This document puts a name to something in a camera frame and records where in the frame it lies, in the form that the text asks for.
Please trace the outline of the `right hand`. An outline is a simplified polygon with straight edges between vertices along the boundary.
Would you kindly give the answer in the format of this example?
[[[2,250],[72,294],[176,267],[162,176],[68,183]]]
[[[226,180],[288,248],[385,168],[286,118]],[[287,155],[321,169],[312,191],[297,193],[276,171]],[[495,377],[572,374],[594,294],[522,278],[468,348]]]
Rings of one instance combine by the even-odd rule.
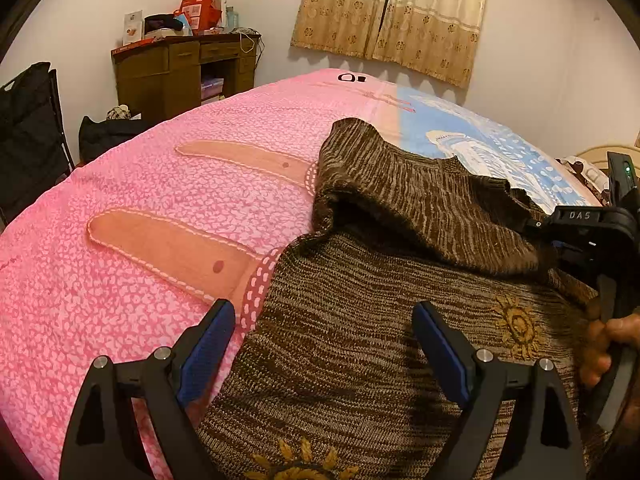
[[[611,318],[603,323],[596,304],[589,309],[588,318],[586,346],[579,375],[587,388],[593,388],[611,368],[612,354],[608,348],[613,342],[639,349],[640,318],[638,313],[633,313],[624,318]]]

